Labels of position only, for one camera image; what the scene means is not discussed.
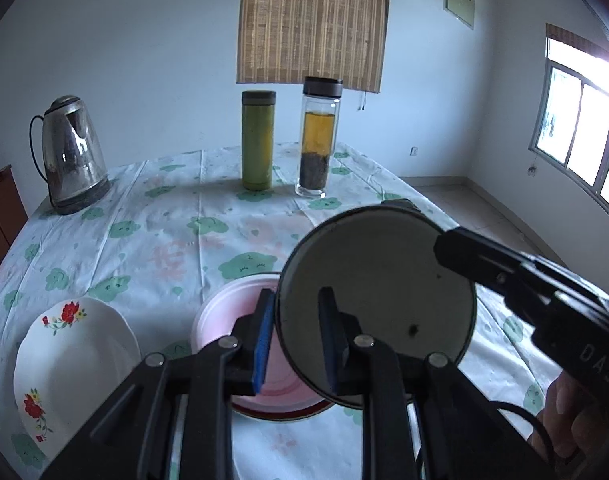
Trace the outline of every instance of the white plate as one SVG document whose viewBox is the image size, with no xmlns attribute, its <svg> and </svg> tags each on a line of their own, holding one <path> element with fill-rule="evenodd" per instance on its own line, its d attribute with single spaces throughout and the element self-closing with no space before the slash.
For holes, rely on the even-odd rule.
<svg viewBox="0 0 609 480">
<path fill-rule="evenodd" d="M 53 459 L 140 361 L 117 310 L 91 298 L 57 303 L 18 350 L 13 389 L 27 433 Z"/>
</svg>

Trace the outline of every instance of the window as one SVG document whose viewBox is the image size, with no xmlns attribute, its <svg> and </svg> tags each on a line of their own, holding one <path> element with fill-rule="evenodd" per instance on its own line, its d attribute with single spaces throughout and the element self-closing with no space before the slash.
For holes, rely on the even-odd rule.
<svg viewBox="0 0 609 480">
<path fill-rule="evenodd" d="M 389 0 L 241 0 L 238 83 L 342 78 L 380 91 Z"/>
<path fill-rule="evenodd" d="M 609 213 L 609 52 L 549 24 L 545 90 L 531 150 Z"/>
</svg>

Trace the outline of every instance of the white wall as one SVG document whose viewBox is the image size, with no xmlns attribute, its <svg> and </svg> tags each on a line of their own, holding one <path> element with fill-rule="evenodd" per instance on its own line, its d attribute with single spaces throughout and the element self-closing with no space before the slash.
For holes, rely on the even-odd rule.
<svg viewBox="0 0 609 480">
<path fill-rule="evenodd" d="M 88 104 L 108 166 L 239 144 L 239 2 L 15 1 L 0 22 L 0 167 L 12 164 L 27 210 L 46 195 L 28 122 L 63 94 Z M 391 0 L 382 92 L 363 112 L 345 92 L 339 139 L 397 174 L 465 174 L 492 45 L 492 2 L 476 4 L 472 31 L 443 0 Z M 297 140 L 301 87 L 275 89 L 276 142 Z"/>
<path fill-rule="evenodd" d="M 493 81 L 470 177 L 570 266 L 609 292 L 609 216 L 577 184 L 528 151 L 545 77 L 545 23 L 609 47 L 581 0 L 499 0 Z"/>
</svg>

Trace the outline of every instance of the bamboo blind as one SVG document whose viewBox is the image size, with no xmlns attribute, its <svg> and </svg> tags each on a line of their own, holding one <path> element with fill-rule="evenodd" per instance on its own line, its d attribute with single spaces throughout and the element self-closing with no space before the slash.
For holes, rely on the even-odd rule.
<svg viewBox="0 0 609 480">
<path fill-rule="evenodd" d="M 341 78 L 380 91 L 389 0 L 242 0 L 238 83 Z"/>
<path fill-rule="evenodd" d="M 577 48 L 578 50 L 582 50 L 593 57 L 599 57 L 600 59 L 609 62 L 608 50 L 593 43 L 592 41 L 585 40 L 585 38 L 582 36 L 578 36 L 569 30 L 556 27 L 551 23 L 547 23 L 547 38 L 550 40 L 560 41 L 561 43 Z"/>
</svg>

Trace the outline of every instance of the kettle base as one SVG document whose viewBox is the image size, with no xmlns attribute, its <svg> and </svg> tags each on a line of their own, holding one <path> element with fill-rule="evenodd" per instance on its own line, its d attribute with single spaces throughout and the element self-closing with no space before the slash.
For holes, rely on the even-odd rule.
<svg viewBox="0 0 609 480">
<path fill-rule="evenodd" d="M 88 190 L 60 202 L 51 202 L 51 205 L 59 215 L 70 215 L 77 213 L 78 211 L 95 204 L 103 196 L 105 196 L 108 190 L 111 188 L 111 183 L 108 178 L 104 178 L 99 183 L 90 187 Z"/>
</svg>

